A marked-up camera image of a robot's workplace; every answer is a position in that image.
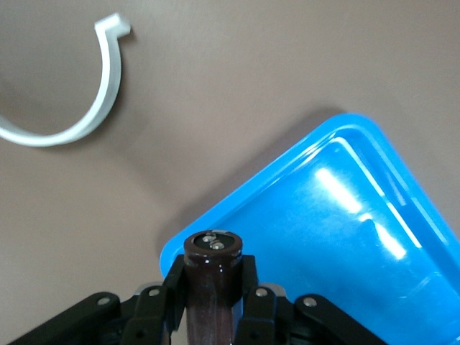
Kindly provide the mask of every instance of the brown cylinder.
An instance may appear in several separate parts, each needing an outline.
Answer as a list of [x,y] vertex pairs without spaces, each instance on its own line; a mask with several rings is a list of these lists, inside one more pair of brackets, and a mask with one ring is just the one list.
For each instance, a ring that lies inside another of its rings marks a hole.
[[210,230],[184,243],[188,345],[230,345],[242,316],[242,239]]

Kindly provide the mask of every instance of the silver screw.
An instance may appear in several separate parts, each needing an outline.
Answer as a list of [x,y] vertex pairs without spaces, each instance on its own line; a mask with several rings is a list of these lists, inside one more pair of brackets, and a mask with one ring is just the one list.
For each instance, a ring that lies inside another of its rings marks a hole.
[[110,298],[108,297],[102,297],[100,300],[98,300],[98,305],[104,305],[110,302]]
[[224,244],[223,244],[222,242],[220,242],[219,240],[212,241],[212,242],[209,244],[209,247],[210,247],[211,249],[215,249],[215,250],[219,250],[219,249],[225,248]]
[[305,297],[303,299],[303,304],[305,307],[316,307],[318,305],[316,300],[312,297]]
[[256,290],[257,297],[265,297],[266,295],[268,295],[268,292],[265,289],[259,288]]
[[159,294],[160,294],[160,291],[158,289],[151,289],[149,291],[149,296],[150,297],[158,296]]
[[213,240],[216,239],[216,236],[213,234],[206,234],[206,236],[203,237],[203,242],[212,242]]

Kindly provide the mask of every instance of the blue tray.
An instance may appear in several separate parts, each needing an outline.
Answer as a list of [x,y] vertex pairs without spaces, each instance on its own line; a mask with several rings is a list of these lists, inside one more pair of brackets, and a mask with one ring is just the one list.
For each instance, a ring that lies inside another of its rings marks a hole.
[[460,246],[381,131],[336,116],[172,238],[225,229],[290,300],[325,296],[389,344],[460,343]]

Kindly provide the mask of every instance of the beige surface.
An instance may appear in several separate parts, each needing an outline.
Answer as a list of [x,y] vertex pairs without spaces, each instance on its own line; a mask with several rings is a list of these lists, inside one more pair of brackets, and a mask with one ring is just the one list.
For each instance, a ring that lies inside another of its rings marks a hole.
[[377,121],[460,229],[459,1],[0,1],[0,112],[43,133],[77,121],[113,12],[134,32],[103,126],[0,140],[0,344],[161,279],[174,233],[340,111]]

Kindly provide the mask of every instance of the white plastic hook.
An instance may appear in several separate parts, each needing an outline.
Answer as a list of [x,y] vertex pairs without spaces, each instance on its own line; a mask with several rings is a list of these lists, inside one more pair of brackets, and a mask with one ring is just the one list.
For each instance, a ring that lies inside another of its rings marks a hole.
[[83,138],[96,129],[114,105],[121,80],[121,55],[118,39],[131,32],[129,22],[115,13],[94,24],[102,55],[101,85],[93,104],[72,127],[51,135],[28,132],[0,115],[0,137],[16,144],[49,147]]

